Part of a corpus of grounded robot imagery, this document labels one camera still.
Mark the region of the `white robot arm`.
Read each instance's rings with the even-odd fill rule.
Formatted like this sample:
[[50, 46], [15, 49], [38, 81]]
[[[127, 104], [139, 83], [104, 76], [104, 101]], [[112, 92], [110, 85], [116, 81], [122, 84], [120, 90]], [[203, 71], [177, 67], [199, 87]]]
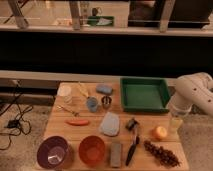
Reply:
[[167, 103], [171, 114], [170, 132], [176, 132], [196, 105], [206, 114], [213, 116], [213, 77], [205, 72], [182, 75], [174, 81], [175, 93]]

